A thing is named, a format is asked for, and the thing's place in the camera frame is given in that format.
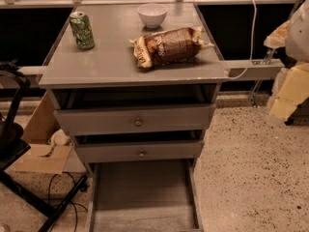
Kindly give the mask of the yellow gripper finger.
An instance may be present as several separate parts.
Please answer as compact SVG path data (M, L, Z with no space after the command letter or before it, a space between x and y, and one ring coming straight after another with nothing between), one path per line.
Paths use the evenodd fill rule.
M309 64L300 62L290 69L282 68L267 102L267 122L277 126L298 117L297 110L308 99Z
M269 48L284 47L289 24L290 21L287 20L277 27L270 35L266 37L264 40L264 46Z

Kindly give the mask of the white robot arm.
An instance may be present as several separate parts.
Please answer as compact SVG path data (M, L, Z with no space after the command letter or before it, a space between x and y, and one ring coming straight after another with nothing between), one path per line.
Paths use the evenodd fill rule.
M288 71L280 71L277 75L275 82L279 89L267 105L267 121L279 125L309 98L309 0L266 37L264 46L285 47L286 54L296 60Z

